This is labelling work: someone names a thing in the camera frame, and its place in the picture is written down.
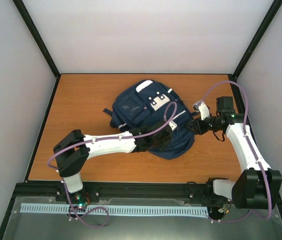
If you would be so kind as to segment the navy blue student backpack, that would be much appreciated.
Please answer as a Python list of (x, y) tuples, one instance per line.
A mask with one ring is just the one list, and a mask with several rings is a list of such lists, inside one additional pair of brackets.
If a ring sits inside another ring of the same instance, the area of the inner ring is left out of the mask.
[(112, 128), (121, 132), (137, 128), (148, 133), (159, 127), (169, 102), (177, 104), (171, 121), (176, 128), (167, 143), (153, 143), (148, 152), (172, 160), (186, 153), (195, 141), (194, 134), (186, 129), (195, 113), (190, 112), (172, 88), (152, 79), (142, 80), (123, 91), (115, 99), (112, 110), (105, 108), (103, 111), (111, 116)]

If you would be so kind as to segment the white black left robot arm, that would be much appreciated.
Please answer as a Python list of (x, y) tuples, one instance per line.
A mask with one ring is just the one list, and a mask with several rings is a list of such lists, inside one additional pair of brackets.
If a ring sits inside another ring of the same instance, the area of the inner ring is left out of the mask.
[(83, 135), (80, 130), (72, 131), (54, 149), (52, 159), (56, 160), (55, 169), (65, 183), (67, 195), (73, 201), (84, 198), (80, 171), (91, 158), (115, 154), (146, 152), (151, 148), (165, 148), (177, 125), (175, 122), (161, 121), (153, 127), (133, 128), (112, 135)]

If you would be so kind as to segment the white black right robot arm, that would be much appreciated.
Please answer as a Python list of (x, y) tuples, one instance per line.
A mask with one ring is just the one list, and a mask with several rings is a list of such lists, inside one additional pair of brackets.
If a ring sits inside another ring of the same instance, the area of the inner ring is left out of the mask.
[(273, 170), (260, 153), (251, 134), (245, 116), (234, 109), (230, 96), (216, 99), (216, 115), (209, 112), (201, 100), (193, 105), (200, 115), (186, 127), (195, 135), (207, 132), (222, 132), (222, 142), (226, 139), (232, 144), (241, 168), (236, 182), (224, 178), (211, 178), (208, 181), (213, 196), (222, 196), (232, 201), (238, 209), (272, 210), (279, 196), (282, 184), (280, 171)]

